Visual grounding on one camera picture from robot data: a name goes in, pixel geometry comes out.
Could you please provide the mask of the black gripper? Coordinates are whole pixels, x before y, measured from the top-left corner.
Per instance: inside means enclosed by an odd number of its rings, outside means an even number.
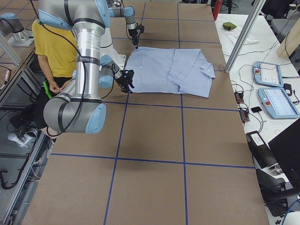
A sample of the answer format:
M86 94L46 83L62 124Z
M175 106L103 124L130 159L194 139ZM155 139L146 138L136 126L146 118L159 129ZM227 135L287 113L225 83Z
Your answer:
M139 40L138 40L138 36L139 36L138 29L137 28L129 29L128 32L129 32L130 38L133 40L133 45L135 46L135 49L138 49L138 43L139 43Z
M124 80L121 77L119 77L118 79L116 79L117 84L121 87L121 91L124 93L133 93L131 89L134 88L134 86L130 86L131 82L128 82L126 80Z

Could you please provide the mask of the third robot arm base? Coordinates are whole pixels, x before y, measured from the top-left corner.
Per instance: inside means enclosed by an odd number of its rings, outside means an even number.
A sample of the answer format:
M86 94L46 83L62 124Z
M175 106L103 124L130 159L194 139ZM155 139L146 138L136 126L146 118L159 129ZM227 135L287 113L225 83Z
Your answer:
M34 41L32 31L25 29L14 13L0 15L0 33L4 37L12 34L8 43L13 47L29 47Z

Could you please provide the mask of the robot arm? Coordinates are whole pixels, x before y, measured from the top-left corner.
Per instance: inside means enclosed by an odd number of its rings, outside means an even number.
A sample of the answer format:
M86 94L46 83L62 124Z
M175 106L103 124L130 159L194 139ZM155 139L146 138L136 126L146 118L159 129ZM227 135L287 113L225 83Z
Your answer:
M136 45L139 25L135 10L105 0L41 0L38 11L42 24L71 30L77 41L75 78L47 102L44 119L49 128L60 133L96 134L106 117L99 87L117 83L125 93L133 88L134 72L124 69L125 56L113 48L110 19L125 18Z
M138 49L139 37L144 32L144 26L135 21L135 8L125 7L122 0L108 0L109 14L111 18L125 18L127 37Z

